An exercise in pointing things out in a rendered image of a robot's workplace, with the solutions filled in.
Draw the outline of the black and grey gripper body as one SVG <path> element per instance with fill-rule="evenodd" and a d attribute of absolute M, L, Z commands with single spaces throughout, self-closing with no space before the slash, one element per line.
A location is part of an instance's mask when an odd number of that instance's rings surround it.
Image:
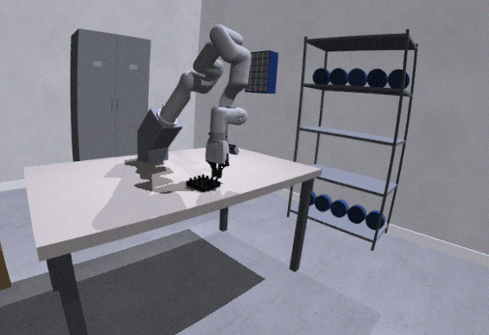
<path fill-rule="evenodd" d="M 208 139 L 205 155 L 207 161 L 223 164 L 226 160 L 226 154 L 229 161 L 229 142 L 227 139 Z"/>

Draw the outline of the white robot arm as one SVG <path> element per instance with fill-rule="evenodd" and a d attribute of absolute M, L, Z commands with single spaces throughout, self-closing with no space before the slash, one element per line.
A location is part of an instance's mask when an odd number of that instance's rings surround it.
<path fill-rule="evenodd" d="M 232 65 L 229 82 L 221 95 L 219 107 L 213 107 L 211 111 L 209 135 L 211 133 L 211 139 L 226 140 L 228 125 L 242 125 L 247 119 L 242 108 L 232 109 L 236 108 L 233 107 L 236 95 L 248 84 L 251 54 L 242 44 L 243 37 L 237 32 L 223 25 L 213 27 L 210 40 L 193 63 L 193 69 L 201 74 L 193 71 L 182 74 L 171 97 L 162 104 L 164 108 L 158 110 L 158 118 L 164 124 L 174 126 L 178 122 L 175 118 L 178 118 L 190 100 L 190 92 L 209 93 L 223 73 L 223 64 L 217 60 L 220 56 L 223 61 Z"/>

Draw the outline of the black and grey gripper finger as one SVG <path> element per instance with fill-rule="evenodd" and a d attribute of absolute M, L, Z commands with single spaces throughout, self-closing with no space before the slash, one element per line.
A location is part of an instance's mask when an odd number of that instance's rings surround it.
<path fill-rule="evenodd" d="M 228 157 L 227 157 L 227 154 L 226 154 L 226 160 L 225 160 L 225 164 L 223 163 L 223 164 L 221 164 L 221 165 L 220 165 L 220 164 L 218 164 L 218 165 L 217 165 L 217 170 L 216 170 L 216 178 L 217 178 L 217 179 L 220 179 L 220 178 L 222 177 L 222 169 L 223 169 L 224 167 L 229 166 L 229 165 L 230 165 L 230 164 L 229 164 Z"/>
<path fill-rule="evenodd" d="M 206 160 L 206 161 L 207 161 L 207 160 Z M 210 166 L 211 166 L 211 168 L 212 168 L 212 178 L 216 177 L 216 170 L 217 170 L 217 168 L 216 168 L 216 163 L 209 162 L 209 161 L 207 161 L 207 162 L 210 164 Z"/>

